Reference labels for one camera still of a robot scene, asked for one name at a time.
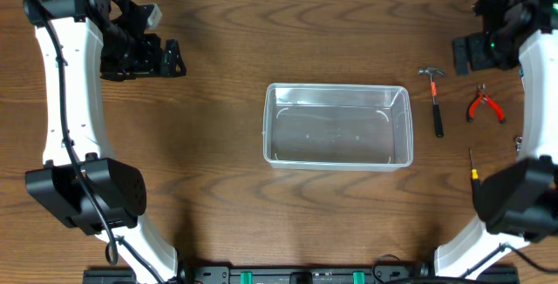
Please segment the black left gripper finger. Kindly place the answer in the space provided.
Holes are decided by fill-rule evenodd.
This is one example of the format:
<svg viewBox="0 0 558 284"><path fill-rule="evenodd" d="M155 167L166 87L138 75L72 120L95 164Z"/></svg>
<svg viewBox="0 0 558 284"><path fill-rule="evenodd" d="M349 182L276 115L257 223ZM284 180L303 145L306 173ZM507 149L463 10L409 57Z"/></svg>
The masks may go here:
<svg viewBox="0 0 558 284"><path fill-rule="evenodd" d="M177 60L180 56L179 42L175 39L168 39L165 43L164 60Z"/></svg>
<svg viewBox="0 0 558 284"><path fill-rule="evenodd" d="M162 63L160 66L160 75L163 78L185 77L186 66L181 59L177 61Z"/></svg>

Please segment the small claw hammer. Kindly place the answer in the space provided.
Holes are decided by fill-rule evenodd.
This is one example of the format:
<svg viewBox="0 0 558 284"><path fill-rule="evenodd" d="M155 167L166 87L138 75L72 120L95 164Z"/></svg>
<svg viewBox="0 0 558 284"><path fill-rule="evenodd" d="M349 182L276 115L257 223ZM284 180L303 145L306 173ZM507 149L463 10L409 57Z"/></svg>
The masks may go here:
<svg viewBox="0 0 558 284"><path fill-rule="evenodd" d="M445 77L446 72L441 70L440 68L424 67L418 69L418 74L427 76L429 78L430 89L432 94L432 114L433 114L434 131L435 131L435 135L438 138L443 138L444 129L443 129L443 123L441 118L441 111L439 108L438 89L437 89L435 78Z"/></svg>

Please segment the clear plastic container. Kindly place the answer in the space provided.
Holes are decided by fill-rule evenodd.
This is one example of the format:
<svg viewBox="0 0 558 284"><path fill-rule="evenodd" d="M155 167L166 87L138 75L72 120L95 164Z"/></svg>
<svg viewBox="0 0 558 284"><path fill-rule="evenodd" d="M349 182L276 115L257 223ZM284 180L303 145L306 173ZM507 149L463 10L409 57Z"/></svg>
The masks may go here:
<svg viewBox="0 0 558 284"><path fill-rule="evenodd" d="M397 85L273 83L262 138L274 168L394 172L414 160L410 95Z"/></svg>

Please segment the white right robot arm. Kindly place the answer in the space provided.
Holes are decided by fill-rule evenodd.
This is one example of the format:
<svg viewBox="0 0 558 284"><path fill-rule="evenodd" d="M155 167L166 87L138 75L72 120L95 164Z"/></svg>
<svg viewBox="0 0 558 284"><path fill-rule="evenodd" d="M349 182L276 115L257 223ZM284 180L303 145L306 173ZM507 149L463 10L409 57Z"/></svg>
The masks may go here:
<svg viewBox="0 0 558 284"><path fill-rule="evenodd" d="M477 0L478 33L453 40L454 68L519 68L523 129L515 164L480 180L471 177L475 216L433 253L420 278L477 282L507 254L557 235L557 0Z"/></svg>

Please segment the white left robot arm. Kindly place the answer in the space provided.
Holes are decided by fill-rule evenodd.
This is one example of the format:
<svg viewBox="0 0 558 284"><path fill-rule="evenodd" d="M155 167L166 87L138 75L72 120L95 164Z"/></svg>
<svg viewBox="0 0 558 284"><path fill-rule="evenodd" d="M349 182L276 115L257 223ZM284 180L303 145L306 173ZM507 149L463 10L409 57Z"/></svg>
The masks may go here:
<svg viewBox="0 0 558 284"><path fill-rule="evenodd" d="M47 139L28 193L64 226L105 242L109 264L129 276L85 274L93 283L188 283L177 250L146 215L141 172L115 159L101 84L187 73L174 39L155 33L156 4L132 0L24 0L44 61Z"/></svg>

